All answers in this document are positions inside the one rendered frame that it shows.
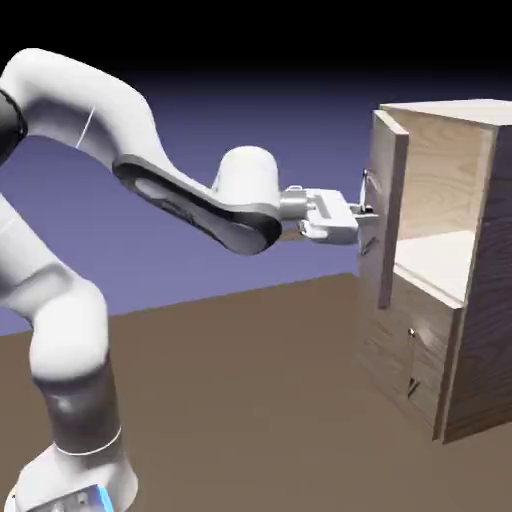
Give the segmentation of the light wood cabinet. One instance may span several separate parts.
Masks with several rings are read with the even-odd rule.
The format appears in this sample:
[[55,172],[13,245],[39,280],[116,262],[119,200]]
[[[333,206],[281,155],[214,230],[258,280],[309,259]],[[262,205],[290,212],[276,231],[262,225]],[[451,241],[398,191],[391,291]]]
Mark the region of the light wood cabinet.
[[450,443],[512,422],[512,101],[376,110],[409,133],[394,273],[462,307],[436,439]]

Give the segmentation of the short light wood cabinet door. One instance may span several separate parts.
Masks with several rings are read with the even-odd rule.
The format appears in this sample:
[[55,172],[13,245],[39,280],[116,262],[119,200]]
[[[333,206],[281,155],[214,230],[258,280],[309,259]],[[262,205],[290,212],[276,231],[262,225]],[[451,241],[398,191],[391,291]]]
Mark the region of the short light wood cabinet door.
[[[432,440],[440,437],[461,313],[460,303],[403,269],[393,275],[390,305],[379,309],[371,304],[360,278],[357,358],[380,391]],[[421,383],[407,399],[410,327],[420,338],[416,368]]]

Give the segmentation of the tall light wood cabinet door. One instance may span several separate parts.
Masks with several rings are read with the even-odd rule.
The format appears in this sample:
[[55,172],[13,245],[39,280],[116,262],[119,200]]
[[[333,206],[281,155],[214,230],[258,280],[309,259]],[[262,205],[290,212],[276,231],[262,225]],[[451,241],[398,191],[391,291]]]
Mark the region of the tall light wood cabinet door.
[[367,201],[379,215],[374,243],[359,255],[359,273],[371,304],[390,305],[409,133],[384,110],[373,112]]

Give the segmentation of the long silver door handle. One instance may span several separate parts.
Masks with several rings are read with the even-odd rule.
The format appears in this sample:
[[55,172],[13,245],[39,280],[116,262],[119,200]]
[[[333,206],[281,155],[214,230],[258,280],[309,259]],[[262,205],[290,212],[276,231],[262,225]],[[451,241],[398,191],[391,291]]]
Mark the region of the long silver door handle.
[[[367,170],[362,173],[362,183],[359,194],[359,204],[370,205],[367,201],[368,190],[372,185],[372,178]],[[365,256],[375,241],[378,228],[378,219],[375,221],[359,222],[359,255]]]

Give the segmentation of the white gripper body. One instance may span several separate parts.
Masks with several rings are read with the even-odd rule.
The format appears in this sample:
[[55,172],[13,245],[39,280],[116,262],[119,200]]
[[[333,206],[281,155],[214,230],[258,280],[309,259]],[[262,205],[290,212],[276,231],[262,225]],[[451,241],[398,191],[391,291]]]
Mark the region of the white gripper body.
[[355,245],[359,226],[341,192],[307,189],[307,211],[300,233],[309,240],[331,245]]

